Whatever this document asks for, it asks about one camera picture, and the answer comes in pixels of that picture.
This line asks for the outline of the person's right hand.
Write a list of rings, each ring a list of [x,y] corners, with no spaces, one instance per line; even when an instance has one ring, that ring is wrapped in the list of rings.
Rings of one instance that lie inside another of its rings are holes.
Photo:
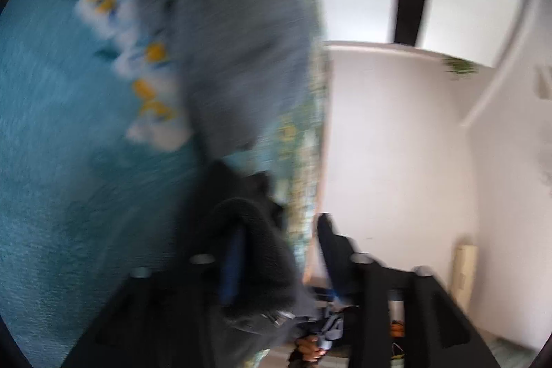
[[[308,335],[298,338],[297,350],[301,353],[302,360],[308,364],[316,364],[326,355],[326,350],[319,346],[317,335]]]

